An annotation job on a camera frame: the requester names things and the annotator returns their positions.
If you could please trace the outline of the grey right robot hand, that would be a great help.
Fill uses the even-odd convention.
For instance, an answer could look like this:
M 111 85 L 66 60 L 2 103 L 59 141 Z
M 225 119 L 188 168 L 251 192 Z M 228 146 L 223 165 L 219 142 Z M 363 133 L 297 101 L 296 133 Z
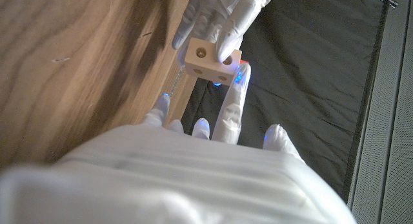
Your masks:
M 270 126 L 238 145 L 251 68 L 240 65 L 216 125 L 165 124 L 162 94 L 138 125 L 114 128 L 53 165 L 1 174 L 2 223 L 354 223 L 337 193 Z

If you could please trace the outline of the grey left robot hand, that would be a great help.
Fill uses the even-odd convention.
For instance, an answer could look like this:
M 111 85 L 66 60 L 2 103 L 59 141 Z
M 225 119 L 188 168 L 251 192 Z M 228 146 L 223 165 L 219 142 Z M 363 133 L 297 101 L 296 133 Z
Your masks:
M 216 45 L 215 58 L 223 62 L 238 50 L 245 32 L 271 0 L 189 0 L 175 32 L 172 48 L 177 62 L 185 65 L 191 38 Z

